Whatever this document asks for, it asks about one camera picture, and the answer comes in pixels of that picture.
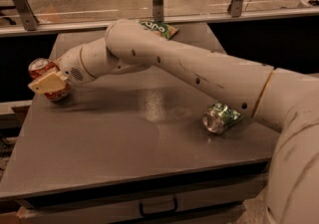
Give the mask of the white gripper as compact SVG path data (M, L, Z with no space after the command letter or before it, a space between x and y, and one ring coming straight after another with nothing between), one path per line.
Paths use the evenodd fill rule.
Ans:
M48 71L40 78L31 82L28 87L36 94L57 92L64 89L67 82L74 85L81 85L89 81L89 74L86 72L82 61L81 52L83 45L74 47L56 60L60 71Z

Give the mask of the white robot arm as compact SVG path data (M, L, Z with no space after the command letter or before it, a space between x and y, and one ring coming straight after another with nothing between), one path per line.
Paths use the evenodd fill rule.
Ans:
M319 79L168 40L137 21L117 20L30 83L36 94L156 66L279 131L264 224L319 224Z

